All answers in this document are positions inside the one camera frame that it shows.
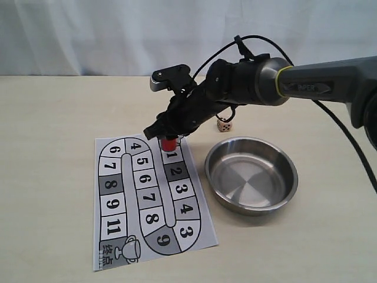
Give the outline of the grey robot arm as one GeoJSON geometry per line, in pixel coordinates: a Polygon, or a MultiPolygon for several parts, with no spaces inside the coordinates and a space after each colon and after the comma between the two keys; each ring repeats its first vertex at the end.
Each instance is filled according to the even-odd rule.
{"type": "Polygon", "coordinates": [[[279,57],[216,60],[203,82],[196,83],[186,65],[155,71],[153,91],[174,93],[164,112],[144,129],[148,139],[188,136],[229,107],[279,106],[290,98],[344,104],[353,127],[364,128],[376,143],[376,57],[309,65],[291,65],[279,57]]]}

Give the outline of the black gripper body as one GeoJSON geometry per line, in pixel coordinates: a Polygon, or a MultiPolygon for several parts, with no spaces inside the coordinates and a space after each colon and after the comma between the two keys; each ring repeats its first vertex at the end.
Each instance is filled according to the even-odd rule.
{"type": "Polygon", "coordinates": [[[171,134],[188,136],[204,122],[226,108],[236,108],[257,101],[255,80],[258,63],[240,60],[230,63],[216,60],[197,84],[191,77],[190,84],[180,92],[174,92],[167,109],[156,119],[166,116],[171,134]]]}

